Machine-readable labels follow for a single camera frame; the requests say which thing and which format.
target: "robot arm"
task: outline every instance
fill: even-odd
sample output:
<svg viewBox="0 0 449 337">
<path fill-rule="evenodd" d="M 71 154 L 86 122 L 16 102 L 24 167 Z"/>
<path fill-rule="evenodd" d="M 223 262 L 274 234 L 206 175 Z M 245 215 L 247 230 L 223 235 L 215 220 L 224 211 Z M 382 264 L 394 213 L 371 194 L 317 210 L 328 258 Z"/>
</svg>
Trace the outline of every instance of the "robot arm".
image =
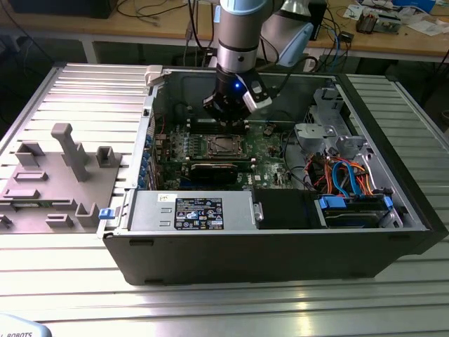
<svg viewBox="0 0 449 337">
<path fill-rule="evenodd" d="M 276 97 L 276 91 L 267 88 L 255 70 L 257 50 L 264 22 L 279 11 L 284 0 L 221 0 L 220 25 L 218 27 L 217 77 L 213 94 L 203 101 L 203 106 L 211 117 L 223 124 L 232 125 L 247 118 L 252 112 L 269 106 Z M 287 0 L 291 6 L 294 0 Z M 304 22 L 291 18 L 271 20 L 275 22 L 276 33 L 282 35 L 283 26 L 291 30 L 295 23 Z M 309 40 L 313 26 L 307 25 L 305 44 Z M 288 37 L 295 40 L 297 36 Z M 291 41 L 287 50 L 292 51 Z M 295 51 L 302 53 L 305 44 Z"/>
</svg>

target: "slotted metal surface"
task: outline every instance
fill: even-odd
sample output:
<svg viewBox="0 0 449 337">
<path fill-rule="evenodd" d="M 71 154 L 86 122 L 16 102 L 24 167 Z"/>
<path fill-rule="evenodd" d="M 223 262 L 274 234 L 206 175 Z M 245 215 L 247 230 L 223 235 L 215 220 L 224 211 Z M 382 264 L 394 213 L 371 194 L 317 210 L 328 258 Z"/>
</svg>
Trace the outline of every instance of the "slotted metal surface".
<svg viewBox="0 0 449 337">
<path fill-rule="evenodd" d="M 114 74 L 142 72 L 139 67 L 131 67 L 129 72 L 125 67 L 107 69 Z M 105 72 L 97 66 L 65 68 L 65 72 L 76 70 L 102 76 Z M 64 102 L 78 98 L 78 94 L 65 90 L 63 94 L 70 97 Z M 49 97 L 58 99 L 55 92 L 61 94 L 53 86 L 46 102 Z M 120 95 L 112 96 L 116 100 Z M 77 119 L 80 124 L 74 125 L 80 128 L 74 129 L 131 132 L 117 130 L 117 126 L 137 121 L 125 119 L 134 112 L 110 112 L 103 119 L 98 113 L 89 114 L 92 119 Z M 73 120 L 74 115 L 65 111 L 53 117 L 48 114 L 45 119 L 33 118 L 25 130 L 42 130 L 52 118 Z M 106 140 L 86 141 L 101 142 Z M 107 142 L 128 147 L 127 142 Z M 439 155 L 432 158 L 444 159 Z M 10 161 L 5 167 L 13 165 L 13 156 L 2 155 L 0 159 L 2 164 Z M 131 286 L 95 234 L 1 235 L 0 312 L 43 322 L 55 337 L 448 336 L 448 242 L 435 245 L 422 256 L 400 259 L 375 279 Z M 186 251 L 183 258 L 195 257 Z"/>
<path fill-rule="evenodd" d="M 400 84 L 385 77 L 348 77 L 440 219 L 449 225 L 447 139 Z M 359 132 L 356 120 L 351 120 Z"/>
<path fill-rule="evenodd" d="M 39 99 L 24 110 L 26 116 L 23 116 L 22 125 L 11 135 L 11 141 L 1 153 L 0 189 L 18 164 L 14 152 L 23 141 L 39 142 L 44 152 L 61 152 L 59 142 L 50 132 L 55 123 L 70 123 L 74 141 L 82 142 L 86 152 L 96 152 L 98 146 L 110 145 L 115 152 L 123 154 L 111 200 L 112 205 L 121 203 L 146 96 L 145 69 L 73 64 L 53 70 L 53 76 L 39 89 L 43 92 L 38 91 Z M 123 88 L 124 82 L 132 86 L 132 93 Z M 105 86 L 106 91 L 97 92 Z"/>
</svg>

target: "blue cable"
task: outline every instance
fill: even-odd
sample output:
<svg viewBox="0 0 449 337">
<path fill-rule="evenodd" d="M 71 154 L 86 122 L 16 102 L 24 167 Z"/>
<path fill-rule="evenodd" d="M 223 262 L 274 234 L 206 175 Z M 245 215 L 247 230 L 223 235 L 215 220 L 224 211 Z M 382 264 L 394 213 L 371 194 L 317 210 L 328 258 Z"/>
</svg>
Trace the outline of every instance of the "blue cable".
<svg viewBox="0 0 449 337">
<path fill-rule="evenodd" d="M 356 183 L 356 176 L 354 175 L 354 171 L 352 170 L 351 165 L 349 165 L 348 163 L 345 163 L 344 161 L 339 161 L 339 162 L 335 163 L 334 167 L 332 168 L 332 180 L 333 180 L 335 188 L 337 190 L 339 190 L 342 194 L 344 194 L 344 196 L 346 198 L 349 198 L 348 192 L 343 190 L 337 181 L 337 169 L 339 166 L 341 166 L 343 164 L 346 165 L 348 168 L 349 180 L 351 181 L 352 190 L 354 191 L 355 194 L 362 195 L 362 191 L 360 190 L 360 188 L 358 187 L 358 185 Z"/>
<path fill-rule="evenodd" d="M 335 57 L 334 60 L 332 61 L 332 64 L 330 65 L 330 71 L 332 72 L 334 70 L 335 67 L 335 63 L 337 63 L 337 59 L 338 59 L 338 52 L 340 51 L 340 40 L 338 39 L 338 35 L 335 32 L 335 30 L 333 30 L 330 27 L 326 27 L 329 31 L 331 31 L 334 34 L 335 37 L 335 43 L 337 44 L 337 48 L 336 48 L 336 52 L 335 52 Z"/>
</svg>

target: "computer case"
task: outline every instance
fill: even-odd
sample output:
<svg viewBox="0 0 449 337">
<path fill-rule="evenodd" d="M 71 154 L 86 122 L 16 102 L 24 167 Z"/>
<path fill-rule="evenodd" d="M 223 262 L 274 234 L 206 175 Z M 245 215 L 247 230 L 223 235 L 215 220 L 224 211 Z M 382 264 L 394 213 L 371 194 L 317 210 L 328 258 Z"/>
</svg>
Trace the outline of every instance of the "computer case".
<svg viewBox="0 0 449 337">
<path fill-rule="evenodd" d="M 318 37 L 326 8 L 326 0 L 310 0 L 309 2 L 309 12 L 311 14 L 310 22 L 314 26 L 314 30 L 310 36 L 312 41 L 315 41 Z"/>
<path fill-rule="evenodd" d="M 10 0 L 16 13 L 73 15 L 107 19 L 117 0 Z"/>
</svg>

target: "blue latch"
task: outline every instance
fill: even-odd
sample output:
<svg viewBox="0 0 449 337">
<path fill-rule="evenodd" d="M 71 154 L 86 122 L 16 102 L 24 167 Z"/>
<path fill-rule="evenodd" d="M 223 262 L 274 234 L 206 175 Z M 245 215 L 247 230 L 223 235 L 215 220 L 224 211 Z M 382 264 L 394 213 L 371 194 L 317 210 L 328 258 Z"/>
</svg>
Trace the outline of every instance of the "blue latch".
<svg viewBox="0 0 449 337">
<path fill-rule="evenodd" d="M 319 199 L 321 209 L 345 209 L 346 202 L 343 197 L 336 197 L 332 195 L 325 195 Z"/>
<path fill-rule="evenodd" d="M 390 197 L 384 197 L 385 204 L 387 205 L 388 209 L 393 208 L 393 201 Z"/>
<path fill-rule="evenodd" d="M 115 219 L 115 209 L 100 209 L 98 214 L 100 220 L 113 220 Z"/>
</svg>

